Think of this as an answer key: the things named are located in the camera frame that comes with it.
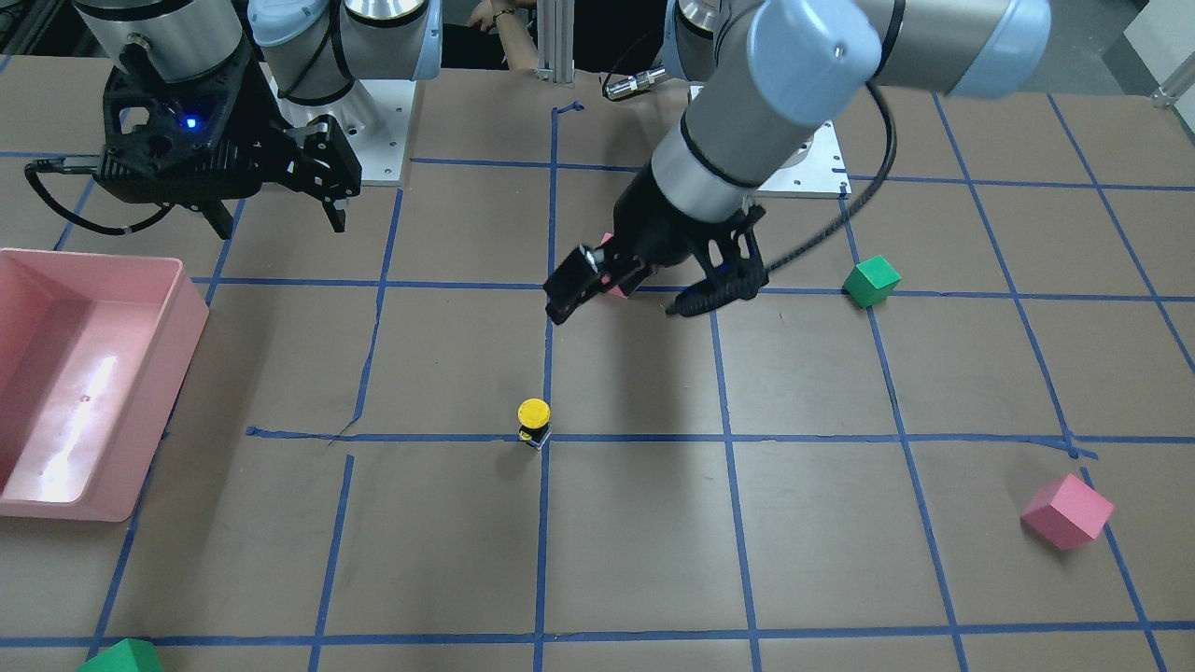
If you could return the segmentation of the green cube far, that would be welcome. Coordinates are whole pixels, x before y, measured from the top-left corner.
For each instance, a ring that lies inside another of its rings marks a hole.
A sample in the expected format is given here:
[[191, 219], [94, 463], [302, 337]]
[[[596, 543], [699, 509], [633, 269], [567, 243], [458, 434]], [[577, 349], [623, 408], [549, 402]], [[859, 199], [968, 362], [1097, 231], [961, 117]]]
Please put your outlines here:
[[121, 639], [82, 662], [78, 672], [163, 672], [155, 646], [146, 639]]

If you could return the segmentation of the yellow push button switch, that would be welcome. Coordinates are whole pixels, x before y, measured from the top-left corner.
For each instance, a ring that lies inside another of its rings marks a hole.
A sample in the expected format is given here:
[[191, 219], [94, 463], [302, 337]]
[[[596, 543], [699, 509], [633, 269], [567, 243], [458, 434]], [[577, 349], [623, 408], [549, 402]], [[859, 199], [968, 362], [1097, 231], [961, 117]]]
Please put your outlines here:
[[549, 442], [551, 436], [551, 408], [545, 399], [521, 401], [517, 413], [519, 440], [537, 451]]

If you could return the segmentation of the pink cube front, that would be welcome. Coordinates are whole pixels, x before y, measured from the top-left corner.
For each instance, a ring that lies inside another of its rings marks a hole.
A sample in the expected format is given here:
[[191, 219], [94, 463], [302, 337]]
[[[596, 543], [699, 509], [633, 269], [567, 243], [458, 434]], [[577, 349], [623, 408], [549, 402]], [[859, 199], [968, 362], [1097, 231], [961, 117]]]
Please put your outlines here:
[[1101, 537], [1115, 508], [1087, 482], [1066, 475], [1034, 493], [1021, 523], [1060, 552], [1068, 552]]

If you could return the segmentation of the pink cube near centre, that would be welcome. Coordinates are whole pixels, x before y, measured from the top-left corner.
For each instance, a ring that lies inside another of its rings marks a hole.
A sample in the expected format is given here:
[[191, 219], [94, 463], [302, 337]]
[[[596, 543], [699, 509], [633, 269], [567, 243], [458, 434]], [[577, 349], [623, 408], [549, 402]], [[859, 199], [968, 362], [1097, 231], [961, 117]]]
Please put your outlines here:
[[601, 282], [605, 292], [626, 299], [631, 289], [625, 288], [630, 277], [639, 268], [632, 248], [627, 243], [615, 242], [611, 232], [606, 232], [598, 248], [600, 257]]

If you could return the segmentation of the pink cube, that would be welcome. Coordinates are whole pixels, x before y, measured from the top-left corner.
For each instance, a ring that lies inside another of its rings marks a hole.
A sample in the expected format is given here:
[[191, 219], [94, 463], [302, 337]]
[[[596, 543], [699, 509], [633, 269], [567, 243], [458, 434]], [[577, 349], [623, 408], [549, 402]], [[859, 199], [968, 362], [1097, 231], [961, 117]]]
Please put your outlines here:
[[632, 248], [627, 243], [615, 242], [611, 232], [606, 232], [598, 248], [600, 257], [601, 282], [605, 292], [626, 299], [631, 289], [625, 288], [630, 277], [639, 268]]
[[1087, 482], [1066, 475], [1034, 493], [1021, 523], [1060, 552], [1068, 552], [1101, 537], [1115, 508]]

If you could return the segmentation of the seated person black shirt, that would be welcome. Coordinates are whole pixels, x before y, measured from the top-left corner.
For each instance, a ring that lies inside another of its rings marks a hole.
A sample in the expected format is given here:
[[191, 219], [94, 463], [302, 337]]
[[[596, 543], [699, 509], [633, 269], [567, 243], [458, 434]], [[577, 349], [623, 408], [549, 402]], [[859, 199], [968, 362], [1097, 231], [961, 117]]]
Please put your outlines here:
[[538, 71], [539, 51], [522, 11], [535, 7], [537, 1], [478, 1], [468, 22], [465, 22], [465, 28], [478, 33], [496, 31], [507, 67], [513, 72], [534, 74]]

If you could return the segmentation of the pink plastic bin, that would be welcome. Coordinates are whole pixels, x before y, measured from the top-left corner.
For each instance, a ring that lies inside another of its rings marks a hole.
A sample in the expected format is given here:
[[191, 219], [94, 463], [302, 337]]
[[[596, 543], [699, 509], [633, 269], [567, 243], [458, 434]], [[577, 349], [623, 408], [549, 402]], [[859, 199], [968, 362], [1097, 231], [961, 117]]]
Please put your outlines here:
[[4, 248], [1, 513], [123, 523], [209, 307], [182, 259]]

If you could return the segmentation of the green cube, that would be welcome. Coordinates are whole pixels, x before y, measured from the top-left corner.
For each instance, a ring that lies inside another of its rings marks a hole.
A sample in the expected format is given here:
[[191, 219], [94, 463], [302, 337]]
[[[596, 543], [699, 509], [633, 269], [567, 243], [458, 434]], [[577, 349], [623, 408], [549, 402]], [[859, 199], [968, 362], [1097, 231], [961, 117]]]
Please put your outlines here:
[[146, 639], [121, 639], [82, 662], [78, 672], [163, 672], [155, 646]]
[[842, 282], [842, 291], [854, 306], [869, 308], [875, 303], [885, 301], [901, 281], [902, 275], [896, 268], [884, 256], [876, 255], [854, 264]]

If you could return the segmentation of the green cube centre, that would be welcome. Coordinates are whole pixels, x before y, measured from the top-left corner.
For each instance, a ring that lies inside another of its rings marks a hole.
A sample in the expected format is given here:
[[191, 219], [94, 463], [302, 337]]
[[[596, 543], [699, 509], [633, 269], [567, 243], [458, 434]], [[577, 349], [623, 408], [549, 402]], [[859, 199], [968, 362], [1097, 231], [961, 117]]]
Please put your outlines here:
[[854, 306], [869, 308], [875, 303], [885, 301], [901, 281], [902, 275], [896, 268], [884, 256], [876, 255], [854, 264], [842, 282], [842, 291]]

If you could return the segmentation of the aluminium frame post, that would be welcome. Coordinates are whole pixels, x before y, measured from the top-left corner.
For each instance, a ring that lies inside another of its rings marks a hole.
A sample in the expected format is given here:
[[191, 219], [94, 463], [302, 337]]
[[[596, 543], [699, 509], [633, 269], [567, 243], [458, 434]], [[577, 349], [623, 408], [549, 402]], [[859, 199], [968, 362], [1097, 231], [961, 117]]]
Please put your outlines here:
[[572, 23], [575, 1], [539, 0], [535, 5], [537, 68], [538, 80], [560, 88], [572, 88], [575, 65], [572, 65]]

